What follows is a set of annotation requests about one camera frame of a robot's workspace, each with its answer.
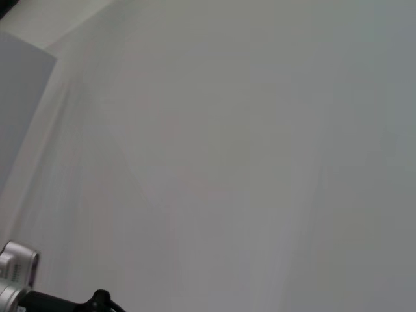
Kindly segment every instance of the white backdrop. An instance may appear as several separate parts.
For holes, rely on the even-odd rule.
[[[52,45],[36,118],[56,123],[10,228],[44,251],[38,288],[128,311],[411,309],[414,9],[128,1]]]

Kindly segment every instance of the white surface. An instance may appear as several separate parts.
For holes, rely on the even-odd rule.
[[[51,46],[43,113],[64,110],[12,233],[44,251],[39,289],[103,287],[128,311],[412,309],[412,12],[133,1]]]
[[[0,30],[44,49],[113,1],[21,0],[0,21]]]

